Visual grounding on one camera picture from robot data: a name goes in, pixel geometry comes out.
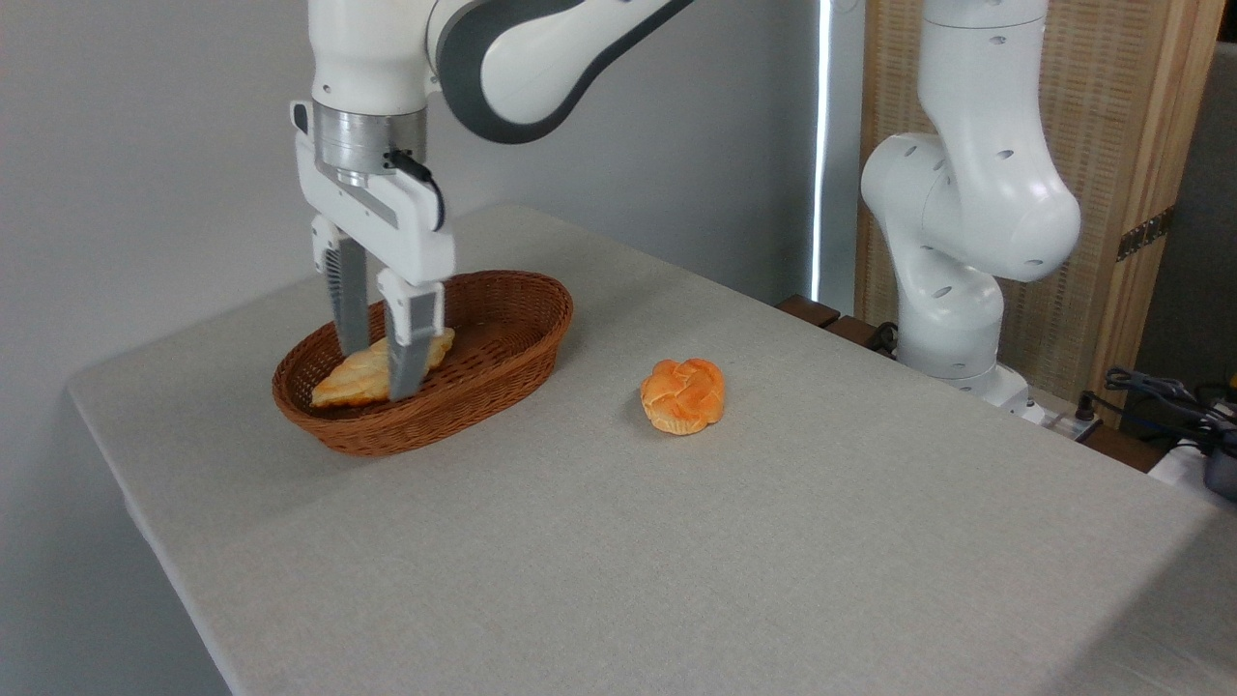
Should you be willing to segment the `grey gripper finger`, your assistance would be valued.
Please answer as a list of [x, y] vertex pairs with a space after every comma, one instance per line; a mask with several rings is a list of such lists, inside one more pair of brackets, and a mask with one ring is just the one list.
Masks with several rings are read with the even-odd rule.
[[349, 357], [366, 351], [366, 250], [322, 215], [312, 220], [312, 246], [315, 269], [327, 279], [340, 352]]
[[414, 286], [387, 268], [377, 274], [377, 289], [386, 307], [388, 401], [403, 401], [421, 389], [430, 344], [445, 331], [445, 286]]

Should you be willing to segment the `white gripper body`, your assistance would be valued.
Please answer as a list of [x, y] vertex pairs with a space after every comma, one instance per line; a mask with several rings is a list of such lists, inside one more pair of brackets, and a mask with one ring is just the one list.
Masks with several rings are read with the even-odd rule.
[[439, 197], [402, 171], [353, 187], [319, 171], [309, 136], [294, 137], [306, 202], [411, 286], [455, 273], [455, 239], [439, 221]]

